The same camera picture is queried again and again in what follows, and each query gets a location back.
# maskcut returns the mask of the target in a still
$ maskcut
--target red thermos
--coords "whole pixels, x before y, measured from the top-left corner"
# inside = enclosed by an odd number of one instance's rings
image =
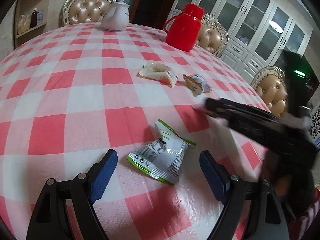
[[[203,14],[204,10],[201,7],[188,3],[181,14],[172,17],[163,25],[163,29],[167,33],[165,41],[177,49],[192,50],[201,28]],[[167,31],[165,27],[173,19],[175,21]]]

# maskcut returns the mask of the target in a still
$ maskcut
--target brown bottle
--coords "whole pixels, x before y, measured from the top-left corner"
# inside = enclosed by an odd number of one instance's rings
[[[30,29],[37,26],[37,14],[37,8],[34,8],[33,13],[31,14]]]

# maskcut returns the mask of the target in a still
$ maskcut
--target checkered tablecloth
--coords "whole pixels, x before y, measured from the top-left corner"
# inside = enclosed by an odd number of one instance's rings
[[[103,31],[100,23],[70,25],[28,41],[2,61],[0,215],[18,240],[26,238],[46,180],[87,172],[109,148],[117,151],[119,163],[94,209],[111,240],[206,240],[223,206],[200,170],[202,150],[230,173],[257,179],[263,147],[192,106],[206,96],[267,107],[220,59],[198,46],[191,52],[175,49],[164,35],[139,25],[119,33]],[[138,77],[146,61],[171,67],[176,86]],[[182,74],[199,74],[212,92],[194,97]],[[126,160],[131,150],[158,137],[158,118],[197,143],[188,149],[174,187]],[[234,239],[240,239],[245,217]]]

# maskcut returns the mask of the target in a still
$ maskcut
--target white teapot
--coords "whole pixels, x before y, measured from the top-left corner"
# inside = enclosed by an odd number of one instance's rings
[[[110,9],[103,16],[101,23],[106,31],[122,32],[129,24],[129,4],[118,0],[110,4]]]

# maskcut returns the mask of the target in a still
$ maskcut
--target thermos handle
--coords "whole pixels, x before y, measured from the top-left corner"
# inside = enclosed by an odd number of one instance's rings
[[[169,22],[171,22],[174,18],[178,17],[178,15],[173,16],[170,20],[168,20],[164,25],[163,25],[163,29],[166,33],[168,33],[166,26],[168,25]]]

